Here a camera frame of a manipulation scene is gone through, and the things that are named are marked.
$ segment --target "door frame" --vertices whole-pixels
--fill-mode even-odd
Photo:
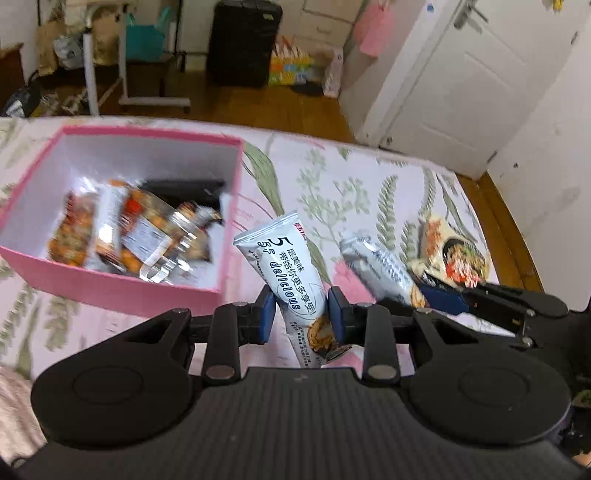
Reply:
[[[362,127],[355,132],[355,138],[360,143],[370,147],[380,145],[447,29],[454,28],[453,21],[466,1],[425,2]]]

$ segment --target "pink box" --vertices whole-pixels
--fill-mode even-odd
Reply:
[[[224,298],[232,224],[242,171],[242,140],[134,127],[65,127],[29,168],[0,217],[0,255],[31,286],[109,310],[155,316],[176,307],[211,314]],[[97,181],[224,179],[231,200],[220,242],[211,245],[210,288],[149,283],[47,258],[64,195],[81,177]]]

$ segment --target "black suitcase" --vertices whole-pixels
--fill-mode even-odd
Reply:
[[[282,8],[265,0],[221,0],[213,16],[207,75],[220,85],[263,87]]]

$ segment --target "white metal stand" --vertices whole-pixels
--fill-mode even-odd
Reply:
[[[191,100],[182,97],[130,97],[127,88],[127,60],[126,60],[126,32],[127,26],[125,24],[124,5],[119,6],[121,14],[121,25],[119,28],[119,78],[111,85],[105,94],[98,99],[96,91],[96,76],[95,64],[93,62],[93,45],[92,45],[92,18],[96,10],[101,7],[100,2],[93,2],[89,5],[86,13],[86,29],[82,35],[83,51],[84,51],[84,74],[86,79],[86,89],[88,90],[88,106],[92,116],[100,115],[100,106],[105,103],[105,100],[113,93],[120,82],[123,83],[123,95],[119,99],[120,105],[149,105],[149,106],[178,106],[181,108],[190,108]]]

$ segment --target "pink hanging item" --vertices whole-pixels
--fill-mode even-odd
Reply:
[[[389,0],[370,3],[353,28],[359,51],[378,57],[388,45],[394,27],[394,12]]]

